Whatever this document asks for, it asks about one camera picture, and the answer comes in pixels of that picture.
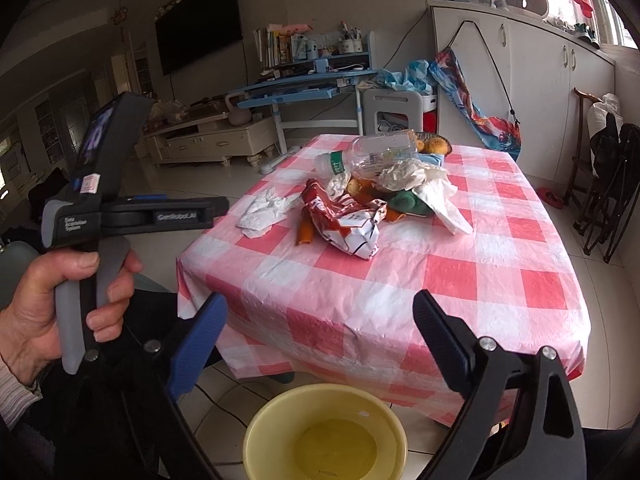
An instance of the white sticker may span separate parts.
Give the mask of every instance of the white sticker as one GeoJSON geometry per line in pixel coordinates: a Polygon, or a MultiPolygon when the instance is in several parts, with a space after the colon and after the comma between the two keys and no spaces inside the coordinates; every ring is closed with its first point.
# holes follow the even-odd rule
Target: white sticker
{"type": "Polygon", "coordinates": [[[92,193],[95,194],[98,192],[98,182],[100,182],[100,175],[97,173],[92,173],[89,175],[85,175],[82,179],[82,187],[80,188],[80,193],[92,193]]]}

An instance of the clear plastic bottle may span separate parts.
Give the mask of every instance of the clear plastic bottle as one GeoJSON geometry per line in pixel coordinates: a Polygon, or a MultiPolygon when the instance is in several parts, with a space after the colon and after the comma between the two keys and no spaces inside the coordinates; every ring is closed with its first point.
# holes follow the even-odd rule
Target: clear plastic bottle
{"type": "Polygon", "coordinates": [[[320,178],[350,171],[357,178],[374,180],[399,160],[416,157],[414,131],[401,130],[382,136],[357,137],[346,150],[317,155],[314,164],[320,178]]]}

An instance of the finger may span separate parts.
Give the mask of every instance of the finger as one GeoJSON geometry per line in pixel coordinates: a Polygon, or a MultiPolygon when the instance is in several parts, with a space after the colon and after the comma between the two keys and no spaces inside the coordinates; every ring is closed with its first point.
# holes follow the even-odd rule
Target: finger
{"type": "Polygon", "coordinates": [[[142,262],[134,250],[129,250],[122,266],[131,272],[142,272],[143,268],[142,262]]]}
{"type": "Polygon", "coordinates": [[[24,292],[47,294],[65,280],[84,280],[95,274],[100,263],[98,253],[60,249],[32,261],[21,280],[24,292]]]}
{"type": "Polygon", "coordinates": [[[98,343],[106,343],[107,341],[113,341],[122,333],[122,320],[118,324],[108,326],[102,330],[94,332],[95,340],[98,343]]]}
{"type": "Polygon", "coordinates": [[[122,268],[118,273],[118,277],[113,280],[107,288],[107,300],[110,303],[115,303],[120,300],[128,300],[133,296],[133,292],[133,275],[127,269],[122,268]]]}
{"type": "Polygon", "coordinates": [[[122,322],[122,316],[128,306],[129,300],[127,299],[98,307],[86,315],[86,325],[94,332],[117,325],[122,322]]]}

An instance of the bag strap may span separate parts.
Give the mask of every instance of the bag strap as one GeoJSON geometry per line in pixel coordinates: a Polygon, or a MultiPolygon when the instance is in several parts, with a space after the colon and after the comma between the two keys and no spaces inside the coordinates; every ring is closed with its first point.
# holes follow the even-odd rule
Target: bag strap
{"type": "Polygon", "coordinates": [[[451,41],[449,41],[449,44],[447,45],[447,47],[450,47],[453,42],[455,41],[455,39],[458,36],[458,33],[460,32],[460,29],[462,28],[462,26],[465,23],[472,23],[473,26],[476,28],[476,30],[478,31],[478,34],[480,34],[480,38],[482,39],[482,42],[484,43],[484,47],[486,48],[486,51],[489,53],[489,57],[491,58],[492,63],[494,64],[494,68],[496,73],[498,74],[498,78],[500,79],[500,84],[502,85],[502,89],[504,90],[504,94],[507,96],[507,101],[509,102],[509,112],[511,113],[511,115],[513,116],[513,121],[516,125],[520,124],[520,121],[518,120],[518,118],[516,117],[516,112],[513,109],[513,105],[511,104],[511,99],[509,98],[509,93],[507,92],[507,87],[504,85],[504,81],[502,80],[502,76],[500,75],[500,71],[498,70],[498,65],[495,62],[494,56],[491,53],[491,51],[489,50],[489,46],[486,44],[486,41],[484,39],[484,36],[482,35],[482,31],[480,30],[480,27],[478,27],[478,24],[476,22],[474,22],[473,20],[464,20],[462,23],[460,23],[460,26],[458,27],[458,30],[456,31],[456,33],[453,35],[453,38],[451,38],[451,41]]]}

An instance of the blue gripper pad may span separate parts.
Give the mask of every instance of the blue gripper pad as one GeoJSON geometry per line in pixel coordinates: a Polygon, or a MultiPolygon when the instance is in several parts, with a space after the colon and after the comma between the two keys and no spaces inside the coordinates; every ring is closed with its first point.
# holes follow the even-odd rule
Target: blue gripper pad
{"type": "Polygon", "coordinates": [[[212,293],[193,321],[191,330],[171,357],[171,373],[166,388],[175,402],[181,394],[193,389],[220,337],[226,323],[225,298],[216,292],[212,293]]]}

